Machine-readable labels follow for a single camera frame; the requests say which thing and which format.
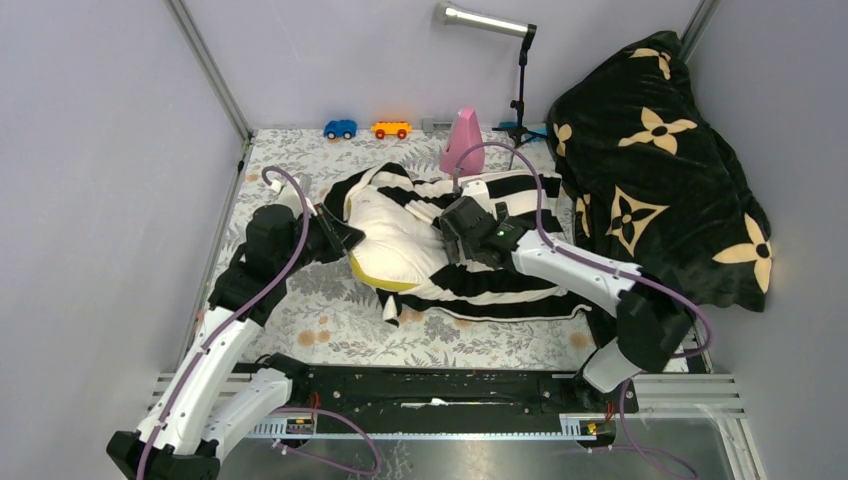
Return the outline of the black white striped pillow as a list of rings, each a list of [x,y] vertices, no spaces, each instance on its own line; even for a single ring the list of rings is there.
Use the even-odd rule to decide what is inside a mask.
[[[371,287],[388,323],[401,312],[437,310],[469,321],[570,320],[591,302],[508,263],[448,255],[439,218],[458,195],[450,179],[421,180],[386,163],[335,182],[324,208],[365,237],[347,255],[354,277]]]

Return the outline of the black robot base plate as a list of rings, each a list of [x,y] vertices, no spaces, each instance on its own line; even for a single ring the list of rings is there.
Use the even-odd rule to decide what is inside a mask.
[[[268,367],[293,382],[290,407],[321,408],[319,434],[543,436],[565,434],[568,420],[603,424],[608,414],[639,410],[633,387],[596,392],[571,373],[309,365],[276,356]]]

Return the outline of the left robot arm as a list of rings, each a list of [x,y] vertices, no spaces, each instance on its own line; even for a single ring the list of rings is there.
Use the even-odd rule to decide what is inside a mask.
[[[300,214],[280,204],[256,210],[164,394],[135,430],[110,439],[106,451],[120,472],[128,479],[215,479],[234,446],[272,409],[304,407],[308,381],[270,367],[229,401],[217,400],[284,299],[286,279],[312,263],[341,259],[365,237],[323,205]]]

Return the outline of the pink metronome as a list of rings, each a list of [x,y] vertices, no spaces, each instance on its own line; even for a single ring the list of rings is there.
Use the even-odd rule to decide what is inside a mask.
[[[459,158],[471,147],[482,142],[476,111],[471,107],[461,108],[452,122],[446,146],[441,153],[439,169],[445,174],[455,175]],[[480,147],[465,157],[460,165],[459,176],[478,175],[484,165],[485,151]]]

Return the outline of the silver flashlight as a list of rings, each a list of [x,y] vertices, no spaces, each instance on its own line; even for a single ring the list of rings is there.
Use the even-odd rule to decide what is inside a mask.
[[[525,128],[526,124],[524,123],[526,66],[528,64],[529,50],[532,47],[536,36],[537,26],[529,23],[518,23],[511,20],[497,18],[488,14],[467,10],[450,1],[442,1],[437,4],[434,10],[434,18],[445,25],[461,25],[521,39],[521,46],[518,54],[518,98],[510,102],[510,109],[512,109],[516,114],[517,127],[508,132],[500,132],[505,132],[507,134],[507,137],[513,142],[513,146],[515,148],[520,148],[521,146],[532,142],[523,142],[521,137],[527,132],[527,129]],[[455,175],[459,175],[459,160]]]

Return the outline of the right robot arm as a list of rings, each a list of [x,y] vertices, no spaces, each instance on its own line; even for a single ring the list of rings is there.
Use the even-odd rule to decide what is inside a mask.
[[[584,363],[573,386],[583,410],[601,410],[627,379],[662,372],[694,327],[695,308],[671,288],[669,271],[653,275],[640,265],[557,241],[541,225],[497,218],[469,196],[459,197],[437,221],[449,259],[545,280],[612,317],[613,339]]]

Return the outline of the white yellow pillow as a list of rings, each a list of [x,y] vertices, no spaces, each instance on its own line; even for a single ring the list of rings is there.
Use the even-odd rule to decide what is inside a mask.
[[[346,212],[347,225],[365,234],[348,254],[353,275],[362,283],[402,292],[448,265],[441,233],[376,189],[352,194]]]

